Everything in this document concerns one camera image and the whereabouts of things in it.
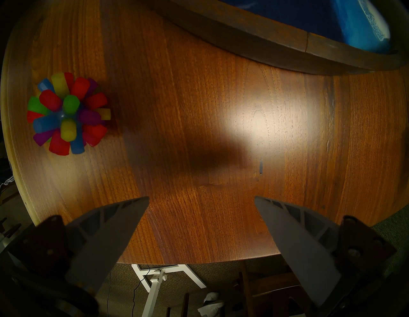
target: black cable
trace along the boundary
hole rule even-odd
[[[109,314],[108,314],[108,301],[109,301],[109,292],[110,291],[111,291],[111,271],[109,271],[108,298],[106,299],[106,317],[109,317]]]
[[[133,299],[132,299],[132,301],[133,301],[133,307],[132,307],[132,317],[133,317],[133,309],[135,308],[135,291],[136,291],[136,289],[139,287],[139,285],[141,284],[141,282],[142,282],[142,280],[140,280],[139,281],[139,283],[138,283],[138,285],[135,287],[135,289],[133,290]]]

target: wood grain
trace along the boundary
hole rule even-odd
[[[38,147],[25,119],[36,84],[60,71],[97,80],[112,109],[106,137],[82,155]],[[407,79],[274,68],[141,1],[38,1],[9,39],[1,116],[35,223],[150,196],[121,262],[229,261],[278,253],[255,195],[368,225],[409,203]]]

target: colorful toy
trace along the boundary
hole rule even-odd
[[[41,93],[28,102],[27,121],[33,124],[34,141],[42,146],[51,141],[49,151],[58,155],[81,154],[85,145],[96,146],[105,136],[105,121],[111,120],[106,96],[94,94],[98,84],[92,78],[57,73],[51,82],[38,84]]]

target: red spike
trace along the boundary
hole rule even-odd
[[[89,126],[87,124],[84,124],[82,126],[82,131],[87,134],[91,134],[97,139],[102,139],[105,136],[106,131],[108,131],[108,129],[104,127],[102,124],[98,124],[97,126]]]
[[[82,138],[85,142],[87,142],[90,146],[96,146],[101,139],[97,138],[96,136],[82,132]]]
[[[70,89],[70,94],[77,96],[77,98],[81,101],[84,99],[89,87],[90,82],[87,79],[78,77]]]
[[[44,90],[40,94],[40,102],[45,105],[51,111],[58,111],[61,107],[62,100],[50,89]]]
[[[71,90],[72,85],[74,85],[74,75],[71,73],[64,73],[65,82],[67,83],[68,89]]]
[[[61,139],[60,129],[54,131],[49,151],[57,155],[68,155],[70,153],[70,143]]]
[[[103,92],[99,92],[85,99],[84,104],[88,109],[94,110],[96,108],[106,106],[108,104],[108,99]]]
[[[29,123],[33,123],[34,119],[37,119],[37,118],[40,118],[40,117],[43,117],[43,116],[44,115],[41,114],[41,113],[37,113],[37,112],[34,112],[34,111],[27,111],[27,121]]]

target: white metal stand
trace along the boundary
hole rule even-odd
[[[177,264],[177,265],[172,265],[172,266],[165,266],[163,268],[151,268],[151,269],[145,269],[145,270],[141,270],[137,264],[132,264],[132,268],[135,271],[141,283],[143,284],[143,286],[145,287],[146,291],[149,293],[148,299],[146,300],[144,312],[142,313],[142,317],[152,316],[153,309],[155,308],[155,304],[156,304],[157,295],[159,293],[160,284],[162,283],[162,281],[166,281],[167,276],[165,273],[183,271],[200,288],[206,287],[203,281],[186,264]],[[152,283],[151,286],[146,281],[145,275],[153,275],[153,277],[151,278],[151,283]]]

